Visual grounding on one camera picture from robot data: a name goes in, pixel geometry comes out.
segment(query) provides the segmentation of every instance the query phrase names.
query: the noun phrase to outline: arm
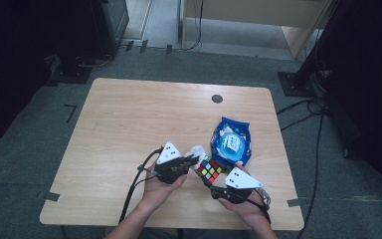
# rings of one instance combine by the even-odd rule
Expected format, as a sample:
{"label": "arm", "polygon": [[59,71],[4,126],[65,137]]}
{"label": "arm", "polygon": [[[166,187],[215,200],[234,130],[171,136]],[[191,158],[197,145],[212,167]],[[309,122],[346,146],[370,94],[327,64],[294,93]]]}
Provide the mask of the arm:
{"label": "arm", "polygon": [[153,177],[145,181],[144,194],[137,206],[105,238],[137,238],[150,215],[182,186],[187,175],[180,176],[173,184],[167,184]]}
{"label": "arm", "polygon": [[[241,164],[237,163],[236,165],[242,170],[247,171],[244,168],[244,166],[242,166]],[[256,203],[260,205],[264,205],[263,198],[254,190],[249,196],[249,199],[255,201]],[[237,213],[241,217],[241,219],[244,221],[244,223],[247,224],[256,232],[257,238],[259,239],[277,239],[278,238],[275,234],[275,231],[272,229],[271,225],[269,224],[268,220],[263,215],[260,208],[258,208],[256,205],[253,205],[247,201],[240,204],[233,204],[224,198],[219,198],[218,200],[226,209]]]}

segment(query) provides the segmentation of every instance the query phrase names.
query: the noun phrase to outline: human hand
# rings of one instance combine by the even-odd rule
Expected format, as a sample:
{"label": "human hand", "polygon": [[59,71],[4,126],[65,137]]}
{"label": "human hand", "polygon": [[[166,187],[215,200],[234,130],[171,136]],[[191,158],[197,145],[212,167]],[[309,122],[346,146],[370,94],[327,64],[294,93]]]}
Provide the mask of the human hand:
{"label": "human hand", "polygon": [[[235,165],[241,170],[249,173],[241,163],[236,163]],[[263,198],[259,193],[256,192],[256,190],[253,190],[248,198],[259,205],[265,205]],[[263,215],[263,212],[260,210],[260,208],[248,201],[234,204],[224,198],[219,198],[218,200],[226,209],[237,213],[244,221],[244,223],[253,229],[259,226],[261,223],[269,224],[267,218]]]}
{"label": "human hand", "polygon": [[[148,168],[154,170],[155,162]],[[150,173],[146,173],[146,178],[144,185],[144,194],[141,198],[140,203],[149,207],[151,210],[156,210],[164,201],[169,197],[175,189],[182,186],[187,178],[187,175],[181,175],[174,183],[167,184],[161,182],[157,177],[154,177]]]}

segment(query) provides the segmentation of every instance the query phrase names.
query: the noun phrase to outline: rubik's cube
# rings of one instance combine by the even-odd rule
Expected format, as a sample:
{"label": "rubik's cube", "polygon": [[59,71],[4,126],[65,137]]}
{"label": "rubik's cube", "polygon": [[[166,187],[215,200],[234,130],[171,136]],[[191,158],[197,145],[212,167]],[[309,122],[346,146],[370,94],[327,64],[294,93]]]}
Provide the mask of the rubik's cube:
{"label": "rubik's cube", "polygon": [[201,173],[207,180],[213,183],[216,177],[222,172],[220,165],[210,156],[206,156],[204,160],[200,163],[197,171]]}

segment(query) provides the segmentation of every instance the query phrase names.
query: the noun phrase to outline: blue package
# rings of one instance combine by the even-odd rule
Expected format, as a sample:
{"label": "blue package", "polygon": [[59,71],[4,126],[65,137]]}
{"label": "blue package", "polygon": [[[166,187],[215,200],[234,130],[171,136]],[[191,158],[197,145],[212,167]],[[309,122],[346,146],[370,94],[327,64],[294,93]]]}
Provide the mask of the blue package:
{"label": "blue package", "polygon": [[219,163],[234,166],[247,164],[251,157],[250,124],[222,117],[210,141],[212,157]]}

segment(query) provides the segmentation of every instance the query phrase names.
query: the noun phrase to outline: table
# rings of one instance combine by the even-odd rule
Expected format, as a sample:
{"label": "table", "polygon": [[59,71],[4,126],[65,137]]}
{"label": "table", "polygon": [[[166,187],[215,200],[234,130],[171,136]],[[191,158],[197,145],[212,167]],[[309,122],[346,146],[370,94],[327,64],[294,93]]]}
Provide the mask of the table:
{"label": "table", "polygon": [[[214,95],[223,101],[214,103]],[[272,197],[273,228],[301,229],[299,206],[287,205],[296,192],[268,89],[114,79],[93,82],[50,190],[61,197],[45,202],[41,222],[116,225],[136,168],[147,155],[168,140],[182,154],[197,144],[210,152],[222,116],[250,123],[253,155],[247,169]],[[143,185],[135,188],[128,213],[141,198]],[[192,170],[146,226],[248,228],[211,198]]]}
{"label": "table", "polygon": [[[184,0],[182,48],[186,48],[187,18],[199,18],[203,0]],[[313,31],[325,26],[333,0],[204,0],[202,19],[282,26],[294,58]]]}

